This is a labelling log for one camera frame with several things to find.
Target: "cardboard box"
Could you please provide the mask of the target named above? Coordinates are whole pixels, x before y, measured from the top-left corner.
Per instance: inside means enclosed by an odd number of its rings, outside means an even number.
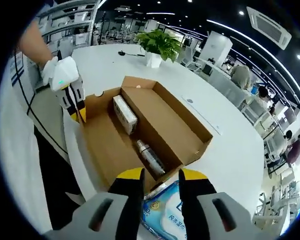
[[[130,136],[119,122],[113,97],[121,95],[138,118]],[[198,160],[211,142],[211,133],[160,83],[126,76],[122,86],[101,96],[85,98],[86,123],[81,123],[93,165],[109,187],[128,169],[145,167],[145,192],[165,182],[179,168]],[[158,177],[136,148],[141,139],[164,164]]]

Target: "floor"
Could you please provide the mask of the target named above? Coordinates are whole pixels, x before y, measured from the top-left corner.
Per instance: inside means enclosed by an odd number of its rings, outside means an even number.
[[[56,95],[49,88],[40,91],[34,97],[31,108],[43,126],[30,111],[29,117],[34,125],[60,156],[70,163],[65,142],[63,112]]]

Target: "air conditioner vent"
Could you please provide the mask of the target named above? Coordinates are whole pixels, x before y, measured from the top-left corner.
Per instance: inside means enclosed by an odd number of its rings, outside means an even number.
[[[248,6],[246,9],[252,27],[277,44],[281,49],[285,50],[292,38],[291,34],[277,22],[261,12]]]

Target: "white flower pot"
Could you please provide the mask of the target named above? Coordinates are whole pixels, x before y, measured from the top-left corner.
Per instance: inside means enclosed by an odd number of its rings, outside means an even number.
[[[152,52],[145,52],[146,66],[151,68],[158,68],[162,62],[162,58],[159,54]]]

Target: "green leaves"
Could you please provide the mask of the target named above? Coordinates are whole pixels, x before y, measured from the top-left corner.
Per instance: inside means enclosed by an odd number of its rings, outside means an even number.
[[[159,29],[140,33],[136,36],[136,39],[140,42],[144,50],[159,54],[164,61],[171,59],[174,62],[177,53],[181,51],[181,43]]]

